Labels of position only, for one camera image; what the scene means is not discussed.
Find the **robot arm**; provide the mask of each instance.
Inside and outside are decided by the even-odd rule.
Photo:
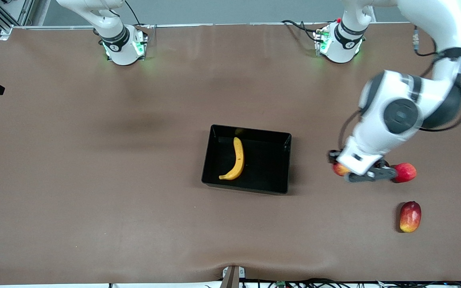
[[[432,79],[384,71],[364,87],[359,101],[361,120],[337,161],[356,175],[367,173],[373,178],[371,168],[386,153],[421,127],[432,129],[450,122],[461,106],[461,0],[391,0],[382,4],[397,5],[410,22],[434,39],[438,54]],[[355,11],[362,15],[363,9]],[[351,26],[344,17],[342,22]]]
[[[106,54],[119,65],[133,64],[145,56],[146,36],[132,25],[124,25],[112,9],[125,0],[57,0],[92,24],[102,39]]]
[[[371,22],[368,6],[390,7],[396,0],[342,0],[342,21],[333,22],[324,28],[328,36],[319,36],[323,41],[319,53],[336,63],[345,63],[359,52],[362,36]]]

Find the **red apple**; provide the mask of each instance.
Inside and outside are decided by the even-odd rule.
[[[346,168],[346,166],[342,165],[341,163],[333,164],[332,169],[337,175],[341,177],[346,175],[346,173],[350,173],[350,170]]]
[[[421,206],[415,201],[406,202],[401,207],[399,228],[403,232],[414,232],[421,224]]]
[[[403,183],[413,180],[417,176],[417,170],[410,163],[401,163],[393,166],[397,171],[397,176],[392,179],[392,182]]]

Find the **black tray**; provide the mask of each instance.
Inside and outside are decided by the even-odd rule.
[[[235,180],[220,180],[236,162],[234,137],[243,143],[245,168]],[[212,125],[202,182],[208,186],[269,194],[287,193],[291,134]]]

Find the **banana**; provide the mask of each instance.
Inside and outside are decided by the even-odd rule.
[[[236,153],[236,163],[227,174],[218,176],[220,180],[234,180],[243,172],[245,156],[243,155],[243,144],[238,137],[234,137],[234,152]]]

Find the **brown table surface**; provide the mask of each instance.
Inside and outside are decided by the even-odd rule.
[[[461,126],[387,155],[406,184],[348,184],[326,152],[382,69],[419,74],[410,24],[375,24],[347,64],[284,26],[158,29],[107,62],[92,31],[0,42],[0,284],[249,278],[461,280]],[[431,48],[423,39],[422,52]],[[200,182],[211,124],[289,132],[286,196]],[[399,204],[420,228],[398,233]]]

